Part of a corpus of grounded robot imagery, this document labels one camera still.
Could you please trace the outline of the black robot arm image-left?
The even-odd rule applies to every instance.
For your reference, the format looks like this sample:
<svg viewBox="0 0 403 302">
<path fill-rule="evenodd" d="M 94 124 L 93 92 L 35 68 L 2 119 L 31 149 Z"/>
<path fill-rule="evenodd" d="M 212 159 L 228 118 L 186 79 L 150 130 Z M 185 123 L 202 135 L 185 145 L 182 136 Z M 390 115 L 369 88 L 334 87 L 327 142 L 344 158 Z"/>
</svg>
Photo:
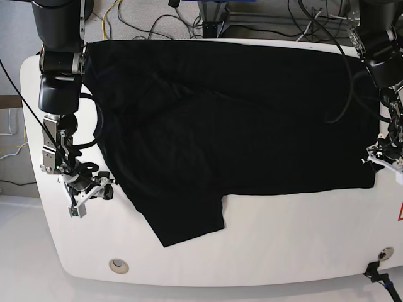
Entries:
<svg viewBox="0 0 403 302">
<path fill-rule="evenodd" d="M 43 45 L 39 53 L 40 92 L 38 107 L 45 113 L 42 126 L 41 170 L 58 175 L 70 199 L 71 216 L 84 214 L 86 201 L 113 197 L 109 172 L 97 164 L 82 163 L 84 149 L 95 146 L 101 138 L 104 116 L 98 110 L 98 129 L 91 142 L 76 145 L 78 129 L 75 113 L 81 98 L 95 98 L 83 93 L 82 77 L 86 62 L 85 22 L 93 12 L 93 1 L 32 1 L 35 26 Z"/>
</svg>

